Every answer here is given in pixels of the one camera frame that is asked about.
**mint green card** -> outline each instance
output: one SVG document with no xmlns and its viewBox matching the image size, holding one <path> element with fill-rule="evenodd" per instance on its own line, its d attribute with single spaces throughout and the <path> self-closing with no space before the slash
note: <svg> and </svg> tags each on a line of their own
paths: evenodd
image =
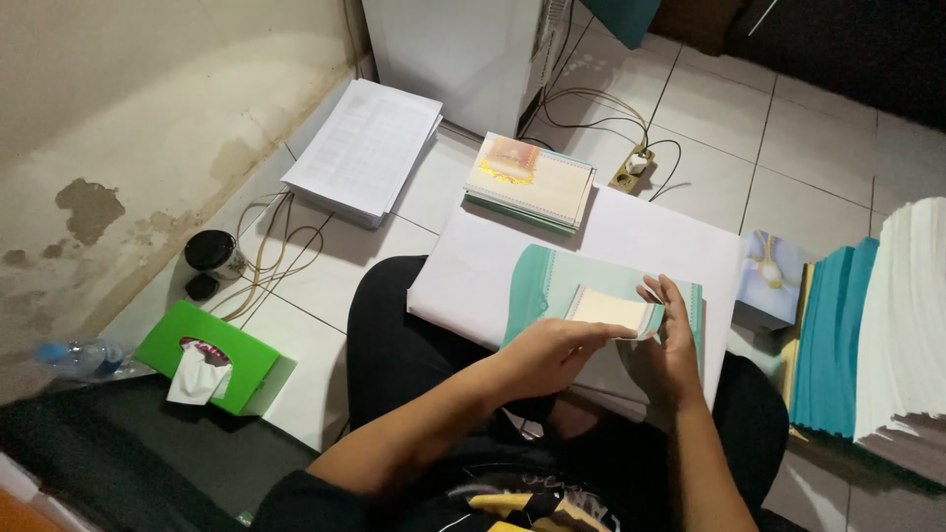
<svg viewBox="0 0 946 532">
<path fill-rule="evenodd" d="M 565 318 L 579 285 L 620 299 L 643 302 L 637 286 L 645 272 L 529 244 L 519 256 L 509 289 L 509 318 L 502 345 L 540 318 Z M 703 373 L 703 287 L 674 279 L 683 294 Z"/>
</svg>

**black pants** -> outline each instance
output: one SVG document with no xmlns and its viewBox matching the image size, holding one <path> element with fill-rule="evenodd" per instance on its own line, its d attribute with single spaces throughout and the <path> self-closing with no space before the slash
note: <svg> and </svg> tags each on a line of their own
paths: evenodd
<svg viewBox="0 0 946 532">
<path fill-rule="evenodd" d="M 413 400 L 490 351 L 406 312 L 407 289 L 425 257 L 392 257 L 361 280 L 348 315 L 348 401 L 352 430 Z M 555 397 L 506 405 L 542 422 Z M 729 470 L 753 515 L 779 471 L 788 440 L 780 395 L 748 359 L 726 354 L 713 420 Z M 469 462 L 480 454 L 515 455 L 593 486 L 621 501 L 626 529 L 665 528 L 670 521 L 666 435 L 644 423 L 612 416 L 565 441 L 529 442 L 502 412 L 448 456 Z"/>
</svg>

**white tile floor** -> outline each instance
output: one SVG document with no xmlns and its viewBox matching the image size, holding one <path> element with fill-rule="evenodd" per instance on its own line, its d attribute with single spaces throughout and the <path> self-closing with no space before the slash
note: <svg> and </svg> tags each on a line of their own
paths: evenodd
<svg viewBox="0 0 946 532">
<path fill-rule="evenodd" d="M 576 8 L 568 56 L 554 86 L 606 90 L 643 114 L 652 142 L 672 139 L 682 149 L 671 178 L 676 146 L 654 146 L 657 168 L 634 192 L 641 198 L 653 197 L 669 178 L 656 203 L 733 233 L 769 230 L 825 256 L 838 246 L 878 236 L 886 216 L 905 202 L 946 194 L 941 177 L 946 135 L 895 116 L 878 116 L 874 109 L 758 65 L 707 57 L 658 36 L 648 35 L 642 48 L 628 50 L 583 6 Z M 613 104 L 569 95 L 548 107 L 552 120 L 563 124 L 606 119 L 597 129 L 560 129 L 542 113 L 526 132 L 594 164 L 599 182 L 607 182 L 640 141 L 642 127 Z M 273 176 L 278 179 L 293 154 L 301 154 L 324 115 L 314 114 L 290 138 L 288 148 L 263 165 L 257 174 L 270 180 L 256 186 L 243 203 L 257 193 L 279 190 Z M 311 265 L 271 286 L 236 321 L 299 362 L 267 419 L 319 450 L 338 434 L 346 412 L 344 332 L 354 290 L 379 260 L 432 249 L 478 146 L 477 139 L 442 126 L 393 215 L 376 232 L 296 202 L 289 227 L 310 225 L 320 228 L 321 235 L 307 230 L 290 239 L 278 271 Z M 261 179 L 255 176 L 251 183 Z M 240 245 L 248 255 L 256 253 L 273 210 L 271 204 L 265 214 L 244 222 Z M 285 225 L 284 218 L 277 219 L 275 234 L 282 235 Z M 282 239 L 274 240 L 264 252 L 265 265 L 279 255 Z M 106 335 L 140 341 L 167 304 L 180 298 L 185 278 L 179 264 L 169 264 Z M 234 283 L 204 307 L 213 308 L 247 284 Z M 233 306 L 226 303 L 215 314 Z M 863 532 L 876 523 L 896 527 L 889 514 L 902 505 L 938 515 L 942 524 L 946 499 L 906 488 L 863 489 L 856 483 L 852 488 L 837 474 L 788 453 L 765 505 L 813 531 L 841 531 L 850 523 L 851 531 L 856 527 Z M 880 514 L 887 517 L 874 518 Z M 922 516 L 911 519 L 911 529 L 936 528 Z"/>
</svg>

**person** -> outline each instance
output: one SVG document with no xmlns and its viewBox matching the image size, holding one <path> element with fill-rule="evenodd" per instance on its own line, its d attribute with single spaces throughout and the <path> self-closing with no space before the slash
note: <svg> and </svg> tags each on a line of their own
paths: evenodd
<svg viewBox="0 0 946 532">
<path fill-rule="evenodd" d="M 563 392 L 588 357 L 634 331 L 543 319 L 492 354 L 406 312 L 425 257 L 382 260 L 348 318 L 351 433 L 276 484 L 251 529 L 756 530 L 788 416 L 748 359 L 727 353 L 713 412 L 686 307 L 665 275 L 639 294 L 666 306 L 639 343 L 665 433 Z M 502 412 L 541 422 L 527 440 Z"/>
</svg>

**plastic bottle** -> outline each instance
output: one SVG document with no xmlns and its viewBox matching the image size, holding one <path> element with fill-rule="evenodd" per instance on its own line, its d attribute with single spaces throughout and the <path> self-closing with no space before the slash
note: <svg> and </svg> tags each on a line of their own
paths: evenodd
<svg viewBox="0 0 946 532">
<path fill-rule="evenodd" d="M 60 377 L 72 381 L 107 379 L 130 356 L 130 350 L 101 338 L 46 342 L 33 352 L 36 362 L 53 366 Z"/>
</svg>

